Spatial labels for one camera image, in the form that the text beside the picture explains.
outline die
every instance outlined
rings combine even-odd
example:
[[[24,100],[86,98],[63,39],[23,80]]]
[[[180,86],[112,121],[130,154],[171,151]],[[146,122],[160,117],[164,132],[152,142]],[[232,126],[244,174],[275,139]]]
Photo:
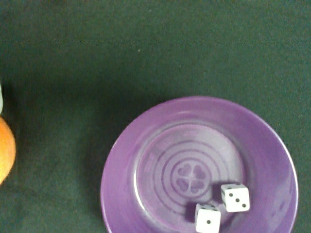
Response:
[[[222,199],[228,212],[244,212],[250,209],[248,188],[241,183],[223,184]]]
[[[195,229],[199,233],[218,233],[221,213],[213,205],[196,204]]]
[[[3,108],[3,99],[2,99],[2,92],[1,92],[1,83],[0,83],[0,114]]]

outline concentric circle pattern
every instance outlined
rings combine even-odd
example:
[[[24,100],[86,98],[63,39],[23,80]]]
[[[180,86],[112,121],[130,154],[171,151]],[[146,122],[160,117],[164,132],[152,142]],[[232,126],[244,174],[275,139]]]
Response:
[[[138,198],[151,219],[163,222],[161,216],[168,216],[165,227],[177,225],[187,232],[193,228],[191,219],[184,220],[191,205],[219,206],[213,187],[229,180],[243,182],[244,167],[235,146],[223,134],[200,124],[182,124],[155,136],[141,153],[136,174]],[[226,221],[230,215],[222,212],[222,221]]]

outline white object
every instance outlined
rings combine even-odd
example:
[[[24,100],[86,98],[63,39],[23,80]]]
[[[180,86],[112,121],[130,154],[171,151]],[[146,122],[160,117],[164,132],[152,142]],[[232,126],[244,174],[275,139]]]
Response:
[[[0,85],[0,114],[2,113],[3,109],[3,99],[2,99],[2,92],[1,92],[1,85]]]
[[[221,213],[213,205],[196,204],[195,228],[199,233],[218,233]]]
[[[228,212],[243,212],[250,208],[248,188],[241,183],[223,184],[222,199]]]

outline white die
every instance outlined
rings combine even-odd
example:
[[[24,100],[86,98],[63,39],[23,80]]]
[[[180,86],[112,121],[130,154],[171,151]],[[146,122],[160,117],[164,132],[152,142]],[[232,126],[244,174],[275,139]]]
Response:
[[[240,183],[223,184],[222,199],[228,212],[243,212],[250,208],[248,188]]]
[[[195,228],[199,233],[218,233],[221,213],[213,205],[196,204]]]
[[[0,85],[0,114],[2,112],[3,108],[3,99],[2,99],[2,92],[1,92],[1,85]]]

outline purple ceramic dish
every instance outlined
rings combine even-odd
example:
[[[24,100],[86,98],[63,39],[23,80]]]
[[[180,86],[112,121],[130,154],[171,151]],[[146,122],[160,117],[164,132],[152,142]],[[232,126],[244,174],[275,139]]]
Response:
[[[225,211],[224,183],[249,188],[249,211]],[[119,136],[104,167],[109,233],[195,233],[196,203],[220,209],[221,233],[290,233],[294,225],[289,152],[265,121],[227,100],[188,97],[151,108]]]

